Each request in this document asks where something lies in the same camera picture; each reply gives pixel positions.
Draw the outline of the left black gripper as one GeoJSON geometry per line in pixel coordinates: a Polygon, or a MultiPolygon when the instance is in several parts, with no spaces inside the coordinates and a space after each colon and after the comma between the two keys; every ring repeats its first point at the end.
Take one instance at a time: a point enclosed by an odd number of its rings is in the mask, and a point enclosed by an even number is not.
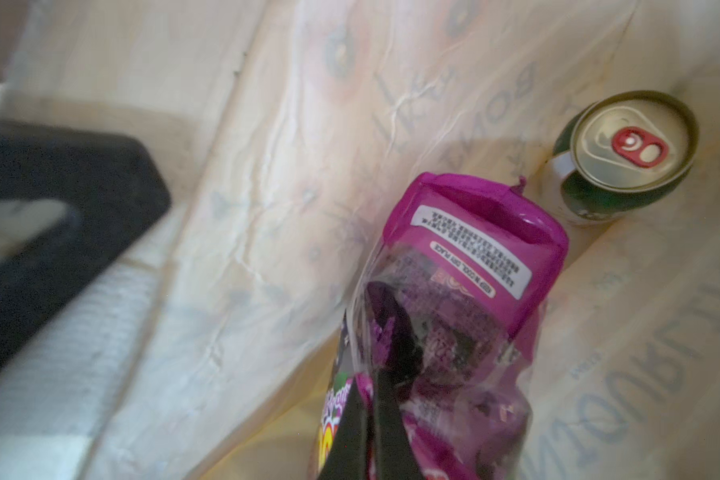
{"type": "Polygon", "coordinates": [[[172,205],[136,138],[0,119],[5,200],[54,200],[67,210],[0,261],[0,370],[172,205]]]}

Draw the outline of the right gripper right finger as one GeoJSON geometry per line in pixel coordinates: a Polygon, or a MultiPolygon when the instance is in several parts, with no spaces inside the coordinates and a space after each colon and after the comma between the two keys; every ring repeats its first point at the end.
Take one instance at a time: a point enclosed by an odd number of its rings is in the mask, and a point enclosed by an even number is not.
{"type": "Polygon", "coordinates": [[[407,392],[422,366],[422,349],[406,309],[394,289],[372,281],[366,287],[369,307],[370,367],[374,384],[374,465],[378,479],[421,479],[397,398],[407,392]]]}

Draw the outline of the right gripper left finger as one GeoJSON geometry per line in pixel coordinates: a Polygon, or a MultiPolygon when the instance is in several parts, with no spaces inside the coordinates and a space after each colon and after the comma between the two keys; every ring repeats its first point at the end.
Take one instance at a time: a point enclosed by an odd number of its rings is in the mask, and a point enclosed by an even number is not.
{"type": "Polygon", "coordinates": [[[319,480],[366,480],[369,466],[369,407],[355,377],[319,480]]]}

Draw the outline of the purple grape candy bag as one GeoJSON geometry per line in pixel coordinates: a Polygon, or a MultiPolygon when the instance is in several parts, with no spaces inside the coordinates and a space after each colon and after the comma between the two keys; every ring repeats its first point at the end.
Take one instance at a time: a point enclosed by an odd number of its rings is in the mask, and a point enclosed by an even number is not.
{"type": "Polygon", "coordinates": [[[397,390],[421,479],[513,478],[532,420],[522,377],[568,247],[563,227],[521,185],[419,175],[344,313],[310,477],[318,479],[357,377],[369,407],[367,479],[378,479],[365,294],[379,281],[394,289],[423,352],[410,390],[397,390]]]}

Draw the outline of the cream canvas tote bag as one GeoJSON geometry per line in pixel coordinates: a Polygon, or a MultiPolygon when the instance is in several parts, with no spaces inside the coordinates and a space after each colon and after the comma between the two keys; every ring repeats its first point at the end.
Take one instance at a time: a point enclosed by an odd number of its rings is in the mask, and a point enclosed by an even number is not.
{"type": "Polygon", "coordinates": [[[308,478],[407,185],[530,177],[637,89],[697,163],[572,234],[520,479],[720,479],[720,1],[37,2],[0,116],[138,138],[174,205],[0,373],[0,479],[308,478]]]}

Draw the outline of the green white drink can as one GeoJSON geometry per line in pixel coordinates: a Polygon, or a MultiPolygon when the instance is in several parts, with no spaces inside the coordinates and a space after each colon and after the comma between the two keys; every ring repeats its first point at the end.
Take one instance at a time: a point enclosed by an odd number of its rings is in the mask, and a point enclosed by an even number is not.
{"type": "Polygon", "coordinates": [[[571,225],[610,223],[672,193],[688,176],[699,125],[677,98],[620,93],[573,117],[538,173],[541,205],[571,225]]]}

